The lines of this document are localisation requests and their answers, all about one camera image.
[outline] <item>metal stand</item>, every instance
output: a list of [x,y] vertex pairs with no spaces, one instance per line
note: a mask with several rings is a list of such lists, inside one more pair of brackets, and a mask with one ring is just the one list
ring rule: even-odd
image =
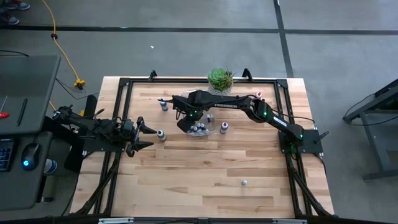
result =
[[398,115],[398,80],[393,81],[381,90],[377,91],[375,98],[360,107],[356,111],[343,117],[347,123],[352,122],[356,118],[361,118],[366,135],[373,148],[379,172],[364,175],[364,180],[380,179],[384,177],[392,177],[398,175],[398,169],[393,169],[388,155],[388,151],[396,151],[396,148],[388,148],[384,146],[384,141],[380,140],[383,136],[377,136],[376,130],[369,124],[369,115],[375,114],[396,114]]

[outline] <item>gray desk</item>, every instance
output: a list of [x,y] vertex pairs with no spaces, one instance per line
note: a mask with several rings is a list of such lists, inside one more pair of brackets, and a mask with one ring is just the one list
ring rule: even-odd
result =
[[[59,64],[59,56],[0,57],[0,106],[8,96],[3,112],[10,114],[0,119],[0,135],[41,130]],[[24,98],[25,113],[17,126]]]
[[[42,132],[37,135],[15,137],[16,155],[10,172],[0,173],[0,211],[32,208],[37,200],[43,176],[45,160],[48,156],[52,133]],[[32,171],[22,169],[22,150],[29,143],[40,144],[39,164]]]

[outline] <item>concrete floor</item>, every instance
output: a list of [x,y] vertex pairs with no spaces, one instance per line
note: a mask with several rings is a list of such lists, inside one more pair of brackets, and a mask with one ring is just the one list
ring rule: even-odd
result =
[[[31,9],[15,13],[21,24],[51,24],[41,1],[29,3]],[[61,26],[277,28],[272,0],[49,0],[49,5]],[[286,29],[398,30],[395,0],[280,0],[280,6]],[[0,49],[60,55],[50,34],[0,30]],[[185,76],[206,75],[213,67],[241,73],[247,67],[255,77],[287,76],[278,34],[58,34],[87,82],[87,93],[98,92],[105,75],[149,75],[151,70]],[[319,130],[330,131],[323,149],[333,206],[341,217],[398,222],[398,177],[364,182],[362,175],[377,170],[376,161],[363,128],[341,120],[352,104],[398,77],[397,42],[398,35],[287,35],[294,77],[305,80]],[[58,78],[69,85],[75,81],[64,59]],[[58,84],[51,100],[55,106],[74,104],[75,111],[85,105]],[[1,212],[0,219],[60,215],[75,180],[72,175],[59,180],[55,202]]]

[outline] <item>wooden tabletop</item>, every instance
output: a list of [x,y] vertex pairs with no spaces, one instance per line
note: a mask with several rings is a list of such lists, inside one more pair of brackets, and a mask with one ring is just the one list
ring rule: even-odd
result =
[[[101,108],[105,111],[99,118],[112,117],[119,78],[104,77],[97,111]],[[287,80],[294,115],[311,118],[303,79]],[[177,127],[172,105],[163,112],[157,101],[181,95],[187,90],[206,89],[205,83],[134,84],[128,118],[136,120],[143,116],[146,125],[163,130],[167,140],[160,142],[156,135],[141,134],[141,140],[155,144],[142,149],[134,158],[123,153],[113,217],[294,217],[286,161],[280,152],[275,128],[251,121],[240,110],[217,108],[216,125],[226,121],[229,124],[227,133],[222,135],[217,129],[208,136],[191,137]],[[258,91],[276,109],[272,85],[235,83],[232,94],[247,95]],[[305,129],[313,127],[311,121],[295,121]],[[103,157],[103,152],[95,152],[83,161],[71,212],[81,208],[97,187]],[[303,154],[303,164],[308,187],[325,209],[333,213],[321,162],[311,154]],[[243,180],[247,180],[246,186],[242,186]],[[304,211],[301,190],[298,194],[300,208]]]

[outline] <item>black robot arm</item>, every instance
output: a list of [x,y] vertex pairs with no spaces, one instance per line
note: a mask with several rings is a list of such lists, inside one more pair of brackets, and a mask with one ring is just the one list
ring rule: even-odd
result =
[[87,151],[123,151],[127,145],[126,153],[133,157],[135,152],[151,146],[153,142],[140,141],[139,133],[155,134],[156,131],[145,125],[144,119],[138,117],[137,127],[131,119],[122,120],[121,118],[97,119],[96,115],[103,112],[99,110],[92,116],[80,116],[72,111],[72,105],[61,106],[54,112],[52,119],[60,124],[73,124],[79,127],[79,138],[85,141]]
[[172,100],[166,102],[173,103],[173,109],[185,115],[177,123],[177,126],[184,132],[190,130],[190,127],[203,116],[203,111],[218,107],[242,110],[249,119],[257,123],[267,122],[282,131],[291,142],[300,143],[303,138],[303,127],[286,122],[274,114],[272,108],[264,100],[260,100],[254,95],[217,96],[207,91],[197,90],[189,93],[188,97],[174,95]]

